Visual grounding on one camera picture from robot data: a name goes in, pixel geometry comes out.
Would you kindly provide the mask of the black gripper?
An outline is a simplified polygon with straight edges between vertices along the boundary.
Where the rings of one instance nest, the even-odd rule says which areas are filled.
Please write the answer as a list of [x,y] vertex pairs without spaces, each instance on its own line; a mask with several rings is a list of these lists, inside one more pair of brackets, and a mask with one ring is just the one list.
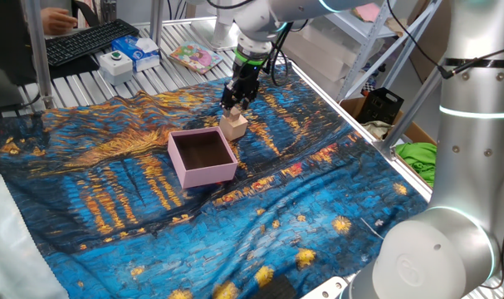
[[247,110],[249,105],[257,98],[258,76],[262,70],[262,64],[262,61],[234,61],[232,78],[224,85],[220,100],[223,116],[230,116],[235,103],[239,103],[243,110]]

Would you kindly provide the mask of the person's hand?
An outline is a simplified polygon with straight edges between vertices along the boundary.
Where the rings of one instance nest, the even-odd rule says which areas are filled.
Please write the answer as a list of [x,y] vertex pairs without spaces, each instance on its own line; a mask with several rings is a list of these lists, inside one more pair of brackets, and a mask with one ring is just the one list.
[[46,7],[41,10],[44,33],[51,36],[64,35],[77,26],[77,19],[69,11],[58,7]]

